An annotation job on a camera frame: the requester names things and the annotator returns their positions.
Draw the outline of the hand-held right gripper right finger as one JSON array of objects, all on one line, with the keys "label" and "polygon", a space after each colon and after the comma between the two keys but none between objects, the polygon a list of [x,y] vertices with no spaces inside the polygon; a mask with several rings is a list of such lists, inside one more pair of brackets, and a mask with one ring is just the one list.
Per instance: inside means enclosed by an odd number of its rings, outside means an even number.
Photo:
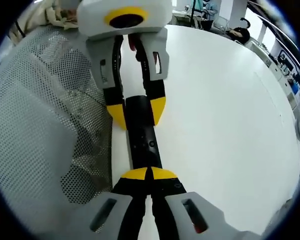
[{"label": "hand-held right gripper right finger", "polygon": [[224,212],[196,192],[187,192],[173,172],[152,167],[152,214],[161,240],[259,240],[228,224]]}]

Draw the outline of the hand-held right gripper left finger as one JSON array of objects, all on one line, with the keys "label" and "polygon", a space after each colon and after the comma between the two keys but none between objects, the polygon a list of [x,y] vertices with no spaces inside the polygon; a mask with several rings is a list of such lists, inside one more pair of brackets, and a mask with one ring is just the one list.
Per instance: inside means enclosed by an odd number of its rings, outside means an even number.
[{"label": "hand-held right gripper left finger", "polygon": [[98,240],[138,239],[146,211],[147,168],[124,173],[111,192],[96,197],[94,216],[89,225]]}]

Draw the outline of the person's left hand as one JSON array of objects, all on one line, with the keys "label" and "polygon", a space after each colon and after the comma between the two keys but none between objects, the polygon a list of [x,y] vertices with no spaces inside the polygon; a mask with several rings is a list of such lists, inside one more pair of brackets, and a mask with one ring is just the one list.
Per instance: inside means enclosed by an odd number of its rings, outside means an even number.
[{"label": "person's left hand", "polygon": [[62,9],[61,23],[65,30],[78,28],[77,10],[76,9]]}]

